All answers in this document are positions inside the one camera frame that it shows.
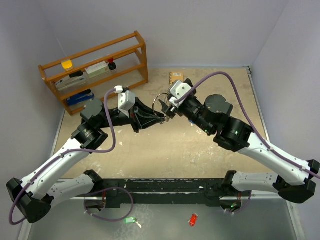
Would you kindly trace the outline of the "silver key bunch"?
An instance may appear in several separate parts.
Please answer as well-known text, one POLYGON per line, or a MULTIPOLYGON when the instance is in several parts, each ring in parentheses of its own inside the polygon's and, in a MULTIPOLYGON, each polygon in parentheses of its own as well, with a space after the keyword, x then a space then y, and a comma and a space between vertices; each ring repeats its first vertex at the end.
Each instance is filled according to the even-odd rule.
POLYGON ((170 117, 169 116, 164 116, 160 118, 160 124, 163 125, 164 123, 168 123, 170 121, 170 117))

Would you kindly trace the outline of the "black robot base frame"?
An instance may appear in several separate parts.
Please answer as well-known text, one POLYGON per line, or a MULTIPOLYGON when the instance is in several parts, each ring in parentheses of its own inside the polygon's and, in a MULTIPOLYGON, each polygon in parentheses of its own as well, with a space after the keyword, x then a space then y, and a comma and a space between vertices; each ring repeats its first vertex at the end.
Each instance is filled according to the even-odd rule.
POLYGON ((248 197, 249 191, 239 192, 224 184, 222 178, 174 179, 106 179, 94 170, 85 175, 93 179, 93 189, 82 197, 102 197, 106 191, 106 208, 119 208, 122 204, 153 205, 206 205, 219 207, 222 198, 248 197))

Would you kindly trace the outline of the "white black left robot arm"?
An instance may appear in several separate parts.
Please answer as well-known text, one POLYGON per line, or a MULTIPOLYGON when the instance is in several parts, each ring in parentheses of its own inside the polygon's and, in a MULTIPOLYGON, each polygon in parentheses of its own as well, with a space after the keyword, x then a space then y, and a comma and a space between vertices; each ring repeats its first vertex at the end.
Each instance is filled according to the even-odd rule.
POLYGON ((93 170, 87 170, 67 183, 57 181, 90 154, 103 153, 99 148, 108 138, 104 128, 111 130, 112 145, 105 150, 110 153, 116 147, 115 127, 130 125, 137 133, 164 122, 162 113, 146 106, 136 96, 131 100, 121 98, 113 109, 108 109, 106 102, 94 99, 87 103, 80 116, 81 124, 58 152, 29 175, 22 179, 13 177, 6 183, 13 202, 9 212, 11 225, 18 224, 13 220, 15 209, 22 213, 23 220, 33 224, 61 202, 82 194, 101 194, 102 178, 93 170))

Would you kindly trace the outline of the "large metal keyring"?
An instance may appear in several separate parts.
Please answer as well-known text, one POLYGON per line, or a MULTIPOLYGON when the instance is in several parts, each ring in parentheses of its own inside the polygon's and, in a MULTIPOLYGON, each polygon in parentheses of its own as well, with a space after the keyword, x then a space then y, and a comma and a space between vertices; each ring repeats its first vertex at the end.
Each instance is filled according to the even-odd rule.
POLYGON ((155 110, 155 105, 156 105, 156 101, 158 100, 158 102, 161 104, 161 105, 168 105, 168 102, 169 102, 169 94, 168 93, 160 93, 160 94, 158 94, 155 98, 154 98, 154 100, 153 100, 153 102, 152 102, 152 111, 153 111, 153 113, 156 115, 156 116, 158 116, 158 117, 160 117, 160 113, 158 113, 156 110, 155 110), (158 100, 158 98, 160 97, 160 96, 165 96, 165 99, 164 99, 164 101, 162 101, 162 100, 158 100))

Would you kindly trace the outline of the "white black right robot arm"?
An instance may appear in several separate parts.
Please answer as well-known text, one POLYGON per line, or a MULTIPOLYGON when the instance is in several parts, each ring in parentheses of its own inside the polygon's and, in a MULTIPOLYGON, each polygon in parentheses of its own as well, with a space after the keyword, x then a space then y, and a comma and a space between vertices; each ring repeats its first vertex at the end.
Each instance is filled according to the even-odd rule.
POLYGON ((286 201, 302 204, 314 196, 320 164, 316 160, 301 160, 259 137, 257 130, 231 116, 233 105, 219 94, 213 94, 204 103, 197 100, 190 79, 177 80, 168 89, 168 103, 162 111, 170 118, 185 116, 219 147, 261 163, 269 173, 245 173, 230 170, 222 182, 228 196, 237 192, 264 191, 278 194, 286 201))

